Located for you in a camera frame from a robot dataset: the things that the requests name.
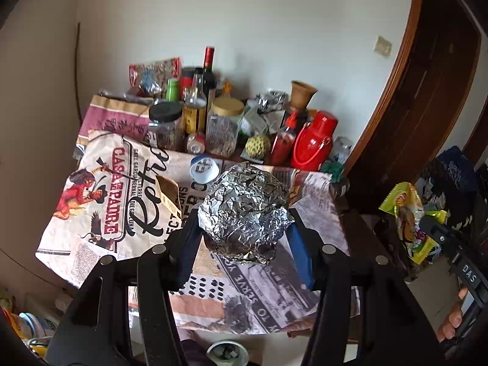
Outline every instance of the light switch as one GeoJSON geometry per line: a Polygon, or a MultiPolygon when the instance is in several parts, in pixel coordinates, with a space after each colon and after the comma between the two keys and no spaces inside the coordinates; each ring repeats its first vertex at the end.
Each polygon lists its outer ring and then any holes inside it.
{"type": "Polygon", "coordinates": [[[374,51],[383,57],[389,57],[391,54],[391,47],[392,44],[383,38],[382,36],[378,36],[378,39],[376,40],[376,46],[374,47],[374,51]]]}

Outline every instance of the yellow snack package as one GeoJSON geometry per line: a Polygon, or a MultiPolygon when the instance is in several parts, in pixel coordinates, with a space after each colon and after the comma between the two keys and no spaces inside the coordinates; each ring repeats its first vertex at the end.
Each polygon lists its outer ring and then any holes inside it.
{"type": "Polygon", "coordinates": [[[407,249],[408,256],[414,263],[421,264],[436,242],[420,230],[420,219],[427,214],[434,216],[438,222],[444,223],[446,212],[443,210],[424,212],[424,206],[415,186],[406,181],[397,184],[390,191],[381,204],[380,210],[395,216],[398,237],[407,249]]]}

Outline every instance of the terracotta cup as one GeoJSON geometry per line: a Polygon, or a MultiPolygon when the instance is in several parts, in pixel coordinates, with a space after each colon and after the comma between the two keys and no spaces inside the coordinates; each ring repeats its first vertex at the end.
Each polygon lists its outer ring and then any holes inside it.
{"type": "Polygon", "coordinates": [[[305,110],[308,102],[317,92],[317,88],[300,81],[291,82],[290,106],[298,110],[305,110]]]}

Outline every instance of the foil packet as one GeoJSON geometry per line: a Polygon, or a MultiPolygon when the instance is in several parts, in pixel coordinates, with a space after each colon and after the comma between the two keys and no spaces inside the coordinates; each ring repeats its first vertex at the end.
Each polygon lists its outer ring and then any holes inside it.
{"type": "Polygon", "coordinates": [[[288,188],[248,162],[217,178],[198,210],[207,248],[234,263],[269,264],[294,222],[288,188]]]}
{"type": "Polygon", "coordinates": [[[256,96],[256,99],[258,100],[258,112],[269,113],[283,109],[283,105],[288,102],[288,94],[283,91],[268,91],[256,96]]]}

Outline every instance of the wooden door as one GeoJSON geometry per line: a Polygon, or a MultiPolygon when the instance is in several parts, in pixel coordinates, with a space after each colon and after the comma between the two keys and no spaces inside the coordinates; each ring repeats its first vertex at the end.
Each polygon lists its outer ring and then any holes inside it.
{"type": "Polygon", "coordinates": [[[466,154],[468,160],[470,160],[474,165],[478,163],[481,156],[485,152],[488,146],[488,98],[485,101],[485,106],[481,115],[478,118],[478,122],[474,127],[469,140],[464,146],[463,153],[466,154]]]}
{"type": "Polygon", "coordinates": [[[415,181],[435,156],[468,94],[479,41],[457,0],[423,0],[402,79],[348,175],[351,206],[376,209],[396,183],[415,181]]]}

